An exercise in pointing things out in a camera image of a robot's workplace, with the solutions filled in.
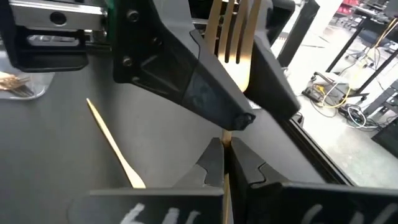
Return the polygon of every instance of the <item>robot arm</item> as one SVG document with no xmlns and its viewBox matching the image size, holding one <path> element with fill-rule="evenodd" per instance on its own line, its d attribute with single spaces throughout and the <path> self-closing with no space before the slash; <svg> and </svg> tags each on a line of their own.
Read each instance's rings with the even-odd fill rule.
<svg viewBox="0 0 398 224">
<path fill-rule="evenodd" d="M 246 98 L 277 119 L 299 110 L 270 50 L 294 2 L 263 1 L 267 7 L 259 13 L 244 94 L 202 39 L 208 1 L 114 0 L 100 6 L 1 1 L 0 31 L 11 64 L 25 72 L 82 69 L 88 63 L 85 30 L 106 34 L 114 81 L 151 91 L 224 129 L 243 130 L 255 118 Z"/>
</svg>

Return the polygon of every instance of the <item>mounting bolt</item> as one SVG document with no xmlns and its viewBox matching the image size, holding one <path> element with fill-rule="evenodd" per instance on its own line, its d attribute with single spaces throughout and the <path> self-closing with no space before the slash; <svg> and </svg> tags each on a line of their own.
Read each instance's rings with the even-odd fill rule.
<svg viewBox="0 0 398 224">
<path fill-rule="evenodd" d="M 157 38 L 157 37 L 154 37 L 154 38 L 152 39 L 152 43 L 153 43 L 154 45 L 156 45 L 156 46 L 162 45 L 162 41 L 161 41 L 159 38 Z"/>
<path fill-rule="evenodd" d="M 130 22 L 137 22 L 138 19 L 139 19 L 139 13 L 138 13 L 136 10 L 130 9 L 130 10 L 128 10 L 128 12 L 127 12 L 127 19 L 128 19 Z"/>
<path fill-rule="evenodd" d="M 250 114 L 242 114 L 235 118 L 234 120 L 234 128 L 236 130 L 243 130 L 249 124 L 253 123 L 254 117 Z"/>
<path fill-rule="evenodd" d="M 126 67 L 130 67 L 132 65 L 131 57 L 124 56 L 123 57 L 123 65 Z"/>
<path fill-rule="evenodd" d="M 106 36 L 108 35 L 108 32 L 106 30 L 102 30 L 102 35 L 104 36 L 104 38 L 106 38 Z"/>
</svg>

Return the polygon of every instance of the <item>green component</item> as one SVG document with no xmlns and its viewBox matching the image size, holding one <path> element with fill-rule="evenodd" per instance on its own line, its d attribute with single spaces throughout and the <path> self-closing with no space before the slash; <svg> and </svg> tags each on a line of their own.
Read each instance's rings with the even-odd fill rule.
<svg viewBox="0 0 398 224">
<path fill-rule="evenodd" d="M 112 43 L 114 41 L 115 28 L 116 28 L 116 10 L 114 0 L 105 0 L 108 6 L 108 19 L 107 19 L 107 41 Z"/>
</svg>

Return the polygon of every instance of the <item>wooden fork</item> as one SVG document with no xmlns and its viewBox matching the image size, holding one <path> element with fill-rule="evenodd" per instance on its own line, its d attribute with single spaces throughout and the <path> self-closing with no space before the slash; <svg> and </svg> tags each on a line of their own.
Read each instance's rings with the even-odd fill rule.
<svg viewBox="0 0 398 224">
<path fill-rule="evenodd" d="M 25 85 L 29 81 L 29 77 L 18 78 L 15 75 L 1 77 L 0 90 L 8 91 L 18 97 L 30 97 L 34 92 Z"/>
<path fill-rule="evenodd" d="M 249 15 L 247 15 L 249 0 L 242 0 L 239 4 L 233 30 L 229 30 L 234 4 L 235 0 L 228 1 L 217 53 L 218 60 L 224 66 L 225 70 L 235 81 L 239 89 L 245 91 L 249 85 L 254 31 L 256 30 L 261 0 L 254 0 Z M 213 1 L 205 31 L 205 41 L 211 52 L 215 51 L 221 5 L 222 0 Z"/>
</svg>

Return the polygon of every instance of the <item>white floor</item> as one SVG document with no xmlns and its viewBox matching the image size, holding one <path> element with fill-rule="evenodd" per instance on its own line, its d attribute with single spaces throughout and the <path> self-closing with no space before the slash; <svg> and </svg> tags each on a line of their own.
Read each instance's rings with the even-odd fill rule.
<svg viewBox="0 0 398 224">
<path fill-rule="evenodd" d="M 327 41 L 320 42 L 319 37 L 311 34 L 306 36 L 304 43 L 318 43 L 318 47 L 309 47 L 308 44 L 303 44 L 289 66 L 288 80 L 297 96 L 308 85 L 310 77 L 315 71 L 326 70 L 353 32 L 354 30 L 348 31 L 330 26 L 325 30 L 323 36 Z M 284 40 L 280 39 L 272 46 L 272 51 L 276 55 L 283 43 Z M 361 42 L 356 40 L 350 50 L 362 50 L 363 48 Z M 379 64 L 390 56 L 383 50 L 381 50 L 381 55 Z M 333 71 L 342 71 L 352 63 L 352 60 L 341 59 Z M 398 59 L 395 58 L 379 75 L 378 79 L 383 88 L 387 88 L 394 80 L 398 79 L 397 63 Z M 359 87 L 373 72 L 373 68 L 361 70 L 356 78 L 350 78 L 351 86 Z M 370 104 L 382 91 L 377 81 L 374 80 L 364 91 L 371 94 L 360 106 Z M 398 188 L 398 178 L 396 178 L 398 159 L 371 140 L 371 136 L 375 133 L 349 128 L 346 125 L 346 120 L 339 114 L 334 118 L 326 118 L 315 111 L 305 97 L 299 96 L 298 99 L 302 105 L 300 112 L 305 117 L 304 129 L 353 181 L 360 186 Z M 348 103 L 357 103 L 358 101 L 359 98 L 353 98 Z M 326 114 L 334 112 L 332 109 L 323 110 L 323 113 Z M 394 114 L 386 114 L 379 121 L 384 121 L 387 116 L 392 115 Z"/>
</svg>

